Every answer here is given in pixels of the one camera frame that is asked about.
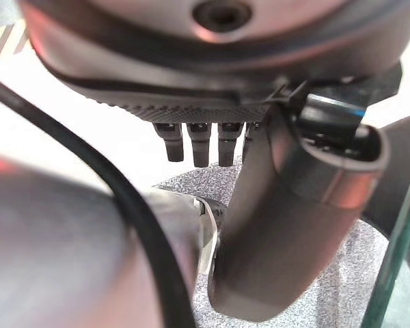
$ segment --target black cable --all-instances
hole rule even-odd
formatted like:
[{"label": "black cable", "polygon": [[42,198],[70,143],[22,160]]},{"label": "black cable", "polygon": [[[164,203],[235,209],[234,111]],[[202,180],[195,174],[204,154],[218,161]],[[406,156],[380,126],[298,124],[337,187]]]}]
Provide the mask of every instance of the black cable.
[{"label": "black cable", "polygon": [[146,251],[167,328],[193,328],[195,321],[182,274],[169,242],[142,196],[106,157],[51,116],[0,82],[0,102],[43,130],[87,163],[112,189],[126,227],[134,227]]}]

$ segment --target metal plate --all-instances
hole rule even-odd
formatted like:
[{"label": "metal plate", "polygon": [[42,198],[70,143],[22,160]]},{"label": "metal plate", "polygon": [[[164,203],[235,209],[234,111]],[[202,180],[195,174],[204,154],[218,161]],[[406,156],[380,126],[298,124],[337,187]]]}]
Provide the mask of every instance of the metal plate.
[{"label": "metal plate", "polygon": [[212,43],[267,38],[313,23],[352,0],[245,0],[252,18],[244,27],[214,33],[193,19],[198,0],[90,0],[108,13],[153,31]]}]

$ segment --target glass panel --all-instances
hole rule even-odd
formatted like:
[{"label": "glass panel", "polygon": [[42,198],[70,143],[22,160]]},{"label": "glass panel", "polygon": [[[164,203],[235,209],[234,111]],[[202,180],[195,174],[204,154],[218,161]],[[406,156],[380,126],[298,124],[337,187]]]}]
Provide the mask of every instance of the glass panel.
[{"label": "glass panel", "polygon": [[363,328],[410,327],[410,187],[396,222]]}]

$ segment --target green glass edge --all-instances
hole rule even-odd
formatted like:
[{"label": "green glass edge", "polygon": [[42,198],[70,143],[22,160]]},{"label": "green glass edge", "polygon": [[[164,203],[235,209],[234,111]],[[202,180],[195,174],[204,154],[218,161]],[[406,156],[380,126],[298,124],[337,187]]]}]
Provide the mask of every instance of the green glass edge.
[{"label": "green glass edge", "polygon": [[375,283],[362,328],[379,328],[390,302],[402,263],[410,247],[410,186],[402,203],[389,247],[387,248],[383,264]]}]

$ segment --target screw hole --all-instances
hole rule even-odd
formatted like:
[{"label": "screw hole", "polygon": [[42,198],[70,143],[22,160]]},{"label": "screw hole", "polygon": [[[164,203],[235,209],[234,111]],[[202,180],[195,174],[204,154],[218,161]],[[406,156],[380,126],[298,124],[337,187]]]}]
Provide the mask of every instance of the screw hole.
[{"label": "screw hole", "polygon": [[231,32],[251,19],[250,8],[239,1],[211,0],[199,4],[193,11],[198,24],[217,33]]}]

